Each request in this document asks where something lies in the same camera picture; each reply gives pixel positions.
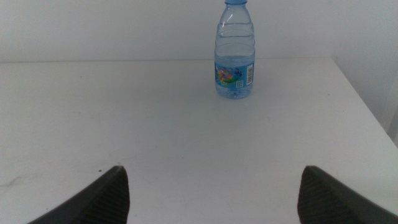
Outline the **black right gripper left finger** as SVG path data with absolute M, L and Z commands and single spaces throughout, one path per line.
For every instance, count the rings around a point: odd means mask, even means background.
M 114 166 L 72 198 L 30 223 L 126 224 L 129 206 L 127 172 L 123 166 Z

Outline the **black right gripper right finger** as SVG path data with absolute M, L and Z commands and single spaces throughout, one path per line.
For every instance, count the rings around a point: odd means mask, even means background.
M 308 224 L 397 224 L 397 215 L 355 192 L 317 166 L 302 172 L 297 212 Z

